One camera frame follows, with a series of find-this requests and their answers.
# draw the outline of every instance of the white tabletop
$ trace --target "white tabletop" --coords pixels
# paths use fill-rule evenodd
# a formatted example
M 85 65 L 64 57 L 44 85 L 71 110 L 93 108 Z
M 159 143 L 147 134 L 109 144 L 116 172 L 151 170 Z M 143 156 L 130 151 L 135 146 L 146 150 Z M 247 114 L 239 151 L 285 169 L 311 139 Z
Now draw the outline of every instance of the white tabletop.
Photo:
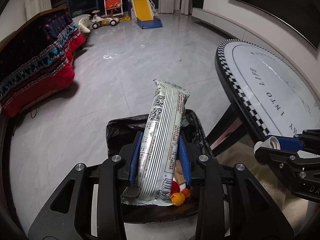
M 245 107 L 267 135 L 292 137 L 320 129 L 320 109 L 301 78 L 282 60 L 256 45 L 227 40 L 218 57 Z

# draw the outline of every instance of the blanket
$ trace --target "blanket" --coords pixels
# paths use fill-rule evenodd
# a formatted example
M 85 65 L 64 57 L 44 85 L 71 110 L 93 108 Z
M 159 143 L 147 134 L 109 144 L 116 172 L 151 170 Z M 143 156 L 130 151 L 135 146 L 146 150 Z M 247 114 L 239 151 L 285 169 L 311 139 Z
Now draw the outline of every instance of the blanket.
M 0 104 L 7 115 L 67 87 L 75 76 L 72 53 L 84 41 L 64 9 L 39 16 L 20 30 L 0 51 Z

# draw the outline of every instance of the blue gripper pad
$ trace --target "blue gripper pad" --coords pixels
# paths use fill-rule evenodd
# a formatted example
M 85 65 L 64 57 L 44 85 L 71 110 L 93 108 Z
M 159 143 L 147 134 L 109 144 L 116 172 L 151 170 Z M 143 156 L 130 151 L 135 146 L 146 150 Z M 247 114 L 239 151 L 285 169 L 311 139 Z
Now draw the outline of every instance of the blue gripper pad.
M 178 156 L 181 162 L 183 177 L 187 182 L 187 185 L 191 184 L 191 164 L 188 158 L 188 153 L 186 150 L 186 146 L 184 145 L 182 136 L 179 136 L 179 148 L 178 148 Z
M 130 163 L 130 168 L 129 168 L 129 183 L 130 185 L 133 185 L 136 181 L 137 178 L 137 170 L 138 170 L 138 158 L 139 158 L 139 152 L 140 152 L 140 146 L 141 146 L 141 141 L 143 137 L 143 132 L 140 133 L 138 142 L 136 144 L 136 147 L 134 149 L 134 153 L 132 156 L 132 160 Z
M 299 141 L 299 139 L 290 138 L 290 137 L 275 136 L 275 135 L 268 135 L 266 140 L 271 136 L 274 136 L 278 139 L 278 141 L 280 143 L 280 148 L 283 151 L 298 152 L 303 149 L 303 144 Z

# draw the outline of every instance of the gray tile floor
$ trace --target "gray tile floor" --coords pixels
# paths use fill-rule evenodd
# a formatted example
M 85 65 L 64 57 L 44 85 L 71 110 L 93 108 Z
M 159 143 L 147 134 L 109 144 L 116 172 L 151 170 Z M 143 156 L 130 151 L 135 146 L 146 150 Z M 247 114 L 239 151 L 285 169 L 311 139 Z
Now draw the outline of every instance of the gray tile floor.
M 207 134 L 228 108 L 214 55 L 225 40 L 185 15 L 161 15 L 163 28 L 141 30 L 133 21 L 92 31 L 74 61 L 74 83 L 27 114 L 12 138 L 10 178 L 25 232 L 72 167 L 107 158 L 105 129 L 111 119 L 149 113 L 154 78 L 190 90 L 187 108 Z M 128 239 L 189 239 L 196 216 L 125 225 Z

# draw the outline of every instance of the white toy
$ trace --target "white toy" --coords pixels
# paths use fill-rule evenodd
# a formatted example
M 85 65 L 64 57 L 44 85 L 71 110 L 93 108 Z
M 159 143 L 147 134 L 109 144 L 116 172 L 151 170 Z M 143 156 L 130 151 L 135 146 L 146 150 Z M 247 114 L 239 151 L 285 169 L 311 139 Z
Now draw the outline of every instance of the white toy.
M 98 16 L 98 10 L 93 11 L 94 14 L 93 19 L 91 20 L 91 29 L 98 29 L 101 25 L 107 25 L 110 24 L 111 26 L 116 26 L 118 22 L 120 21 L 117 17 L 112 17 L 109 15 L 109 17 L 100 17 Z
M 90 14 L 83 15 L 84 17 L 79 21 L 78 27 L 81 33 L 90 33 Z

